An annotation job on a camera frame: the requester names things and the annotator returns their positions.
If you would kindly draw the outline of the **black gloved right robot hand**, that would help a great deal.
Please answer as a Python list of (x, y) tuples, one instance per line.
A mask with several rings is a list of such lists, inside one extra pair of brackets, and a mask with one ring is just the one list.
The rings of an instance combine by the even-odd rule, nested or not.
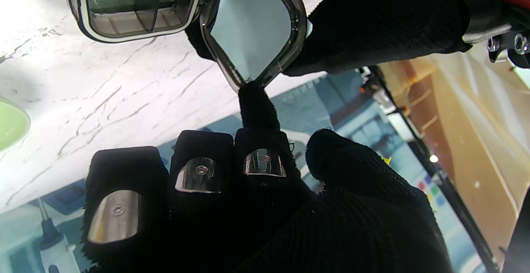
[(255, 82), (242, 128), (184, 130), (170, 169), (157, 147), (106, 149), (86, 179), (90, 273), (452, 273), (426, 194), (371, 148), (328, 129), (301, 178), (276, 109)]

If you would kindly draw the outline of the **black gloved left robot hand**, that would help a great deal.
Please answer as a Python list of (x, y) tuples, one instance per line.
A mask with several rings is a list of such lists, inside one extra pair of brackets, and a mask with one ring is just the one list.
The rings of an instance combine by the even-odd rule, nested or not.
[(289, 77), (471, 48), (463, 0), (323, 0), (308, 19), (313, 30), (284, 70)]

